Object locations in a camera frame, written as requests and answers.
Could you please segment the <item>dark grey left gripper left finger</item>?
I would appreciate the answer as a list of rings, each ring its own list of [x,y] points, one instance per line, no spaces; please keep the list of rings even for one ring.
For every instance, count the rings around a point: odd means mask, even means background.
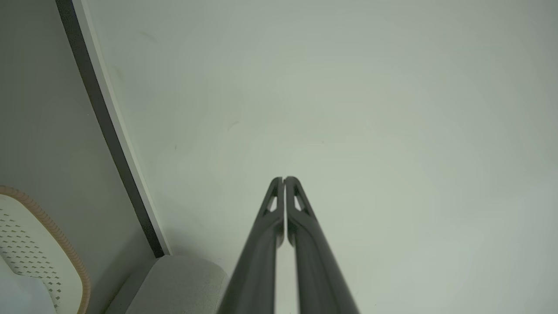
[[[256,215],[218,314],[275,312],[276,252],[285,234],[284,182],[274,178]]]

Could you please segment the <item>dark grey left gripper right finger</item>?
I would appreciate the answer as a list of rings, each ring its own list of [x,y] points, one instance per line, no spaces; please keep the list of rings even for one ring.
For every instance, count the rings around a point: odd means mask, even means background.
[[[296,177],[287,177],[284,183],[288,238],[296,252],[299,312],[358,314],[301,182]]]

